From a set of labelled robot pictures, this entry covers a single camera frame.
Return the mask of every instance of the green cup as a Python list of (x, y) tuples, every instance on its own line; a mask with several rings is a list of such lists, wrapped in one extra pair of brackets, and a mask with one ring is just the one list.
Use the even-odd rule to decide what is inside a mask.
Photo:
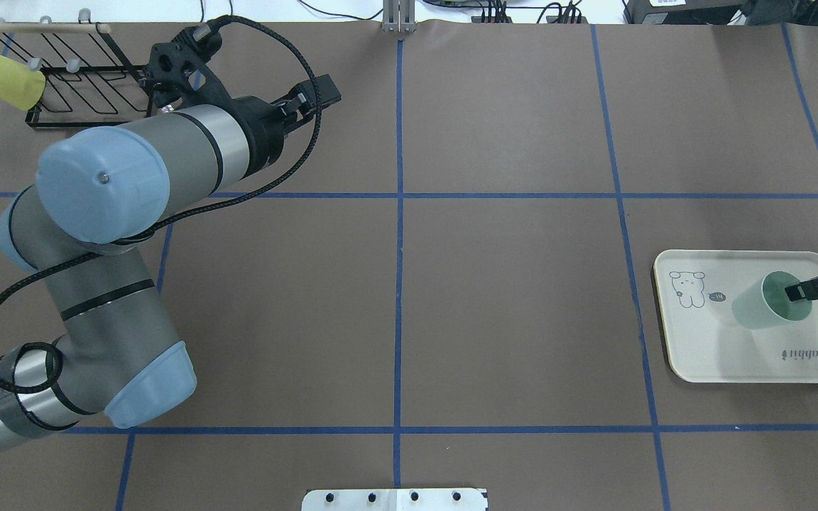
[(805, 319), (812, 311), (812, 302), (792, 302), (785, 293), (786, 287), (800, 282), (787, 272), (771, 272), (734, 298), (731, 303), (734, 319), (750, 330), (785, 326)]

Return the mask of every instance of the light blue plastic cover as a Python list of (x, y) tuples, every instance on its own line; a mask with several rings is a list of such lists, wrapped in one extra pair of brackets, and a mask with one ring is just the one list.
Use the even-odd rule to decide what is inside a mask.
[(117, 126), (85, 129), (43, 151), (36, 185), (69, 236), (111, 243), (152, 226), (169, 201), (169, 174), (143, 137)]
[(135, 427), (175, 408), (195, 386), (194, 366), (185, 343), (179, 341), (134, 376), (109, 402), (105, 414), (115, 427)]
[(14, 247), (14, 242), (11, 236), (11, 212), (14, 209), (14, 203), (17, 202), (17, 199), (21, 198), (23, 192), (17, 194), (17, 197), (14, 197), (14, 200), (9, 204), (9, 207), (6, 208), (2, 212), (2, 216), (0, 216), (0, 249), (6, 255), (6, 258), (14, 263), (17, 268), (22, 269), (23, 271), (29, 273), (36, 273), (36, 268), (30, 265), (29, 262), (25, 261), (20, 253), (18, 253), (17, 248)]

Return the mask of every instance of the white label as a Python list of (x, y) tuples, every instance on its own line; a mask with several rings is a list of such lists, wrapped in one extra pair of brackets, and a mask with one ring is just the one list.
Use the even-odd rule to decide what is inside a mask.
[(643, 25), (662, 25), (666, 17), (668, 17), (668, 13), (646, 14), (645, 18), (643, 18)]

